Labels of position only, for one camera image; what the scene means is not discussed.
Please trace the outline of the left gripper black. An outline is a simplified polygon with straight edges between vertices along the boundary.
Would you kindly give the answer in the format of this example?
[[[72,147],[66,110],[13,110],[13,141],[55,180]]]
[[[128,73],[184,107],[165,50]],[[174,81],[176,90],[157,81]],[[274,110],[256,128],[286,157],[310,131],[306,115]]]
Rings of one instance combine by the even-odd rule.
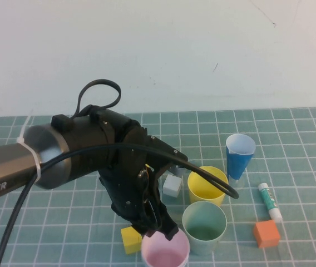
[[[152,236],[157,230],[171,241],[178,233],[176,222],[160,200],[158,178],[167,170],[162,157],[138,157],[117,161],[98,158],[100,181],[112,201],[112,209],[142,236]]]

